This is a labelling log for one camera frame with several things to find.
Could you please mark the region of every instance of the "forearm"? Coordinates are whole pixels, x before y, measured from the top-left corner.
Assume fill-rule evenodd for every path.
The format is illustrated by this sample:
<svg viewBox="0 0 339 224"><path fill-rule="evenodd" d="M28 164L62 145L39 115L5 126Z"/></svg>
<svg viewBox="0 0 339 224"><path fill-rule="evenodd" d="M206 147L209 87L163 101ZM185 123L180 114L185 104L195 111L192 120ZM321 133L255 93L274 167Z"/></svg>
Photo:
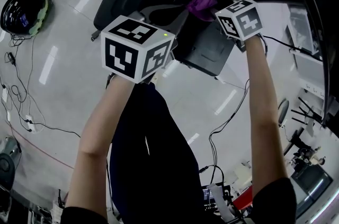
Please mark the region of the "forearm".
<svg viewBox="0 0 339 224"><path fill-rule="evenodd" d="M106 157L120 115L133 88L133 82L120 76L111 80L99 104L86 123L80 140L80 152Z"/></svg>
<svg viewBox="0 0 339 224"><path fill-rule="evenodd" d="M264 48L258 36L246 40L251 123L278 123L278 104Z"/></svg>
<svg viewBox="0 0 339 224"><path fill-rule="evenodd" d="M249 110L253 196L286 177L278 127L278 105L270 69L259 37L246 41L249 71Z"/></svg>

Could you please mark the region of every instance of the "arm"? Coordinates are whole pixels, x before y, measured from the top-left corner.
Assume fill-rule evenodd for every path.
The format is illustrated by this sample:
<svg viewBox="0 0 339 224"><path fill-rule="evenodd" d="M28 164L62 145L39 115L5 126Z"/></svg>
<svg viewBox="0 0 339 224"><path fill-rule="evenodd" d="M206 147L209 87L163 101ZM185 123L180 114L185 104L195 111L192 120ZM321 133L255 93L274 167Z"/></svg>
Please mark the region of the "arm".
<svg viewBox="0 0 339 224"><path fill-rule="evenodd" d="M106 156L134 83L116 76L83 130L66 207L106 213Z"/></svg>
<svg viewBox="0 0 339 224"><path fill-rule="evenodd" d="M287 177L278 127L278 104L265 52L258 36L245 41L249 72L253 196Z"/></svg>

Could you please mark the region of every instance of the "electronic device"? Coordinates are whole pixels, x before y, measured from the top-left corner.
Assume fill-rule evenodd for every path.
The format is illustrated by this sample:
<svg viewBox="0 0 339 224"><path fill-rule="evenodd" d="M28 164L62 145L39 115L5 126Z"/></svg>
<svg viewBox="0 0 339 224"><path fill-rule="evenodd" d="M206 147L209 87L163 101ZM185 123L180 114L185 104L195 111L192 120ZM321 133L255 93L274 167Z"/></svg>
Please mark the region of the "electronic device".
<svg viewBox="0 0 339 224"><path fill-rule="evenodd" d="M240 0L216 13L229 37L245 41L263 30L258 5L253 0Z"/></svg>
<svg viewBox="0 0 339 224"><path fill-rule="evenodd" d="M36 35L51 8L50 0L8 0L1 12L1 28L13 35Z"/></svg>
<svg viewBox="0 0 339 224"><path fill-rule="evenodd" d="M134 83L163 67L175 35L120 15L101 32L102 66Z"/></svg>

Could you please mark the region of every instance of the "helmet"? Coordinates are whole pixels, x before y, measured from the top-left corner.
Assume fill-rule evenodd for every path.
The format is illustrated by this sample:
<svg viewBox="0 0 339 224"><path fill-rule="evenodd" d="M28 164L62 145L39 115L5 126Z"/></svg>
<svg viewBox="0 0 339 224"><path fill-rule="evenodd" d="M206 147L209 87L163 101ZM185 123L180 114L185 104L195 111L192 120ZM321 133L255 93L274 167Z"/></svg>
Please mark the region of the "helmet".
<svg viewBox="0 0 339 224"><path fill-rule="evenodd" d="M34 36L39 31L51 8L50 0L8 0L1 16L1 28L18 36Z"/></svg>

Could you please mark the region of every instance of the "black pants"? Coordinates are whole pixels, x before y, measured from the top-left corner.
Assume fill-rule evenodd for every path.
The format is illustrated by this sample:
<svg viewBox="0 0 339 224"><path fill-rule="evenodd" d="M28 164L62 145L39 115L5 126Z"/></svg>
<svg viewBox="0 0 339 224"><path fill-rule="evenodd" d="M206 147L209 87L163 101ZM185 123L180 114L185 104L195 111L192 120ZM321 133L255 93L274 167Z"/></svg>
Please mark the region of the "black pants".
<svg viewBox="0 0 339 224"><path fill-rule="evenodd" d="M136 85L123 110L110 176L125 224L198 223L206 217L197 160L153 84Z"/></svg>

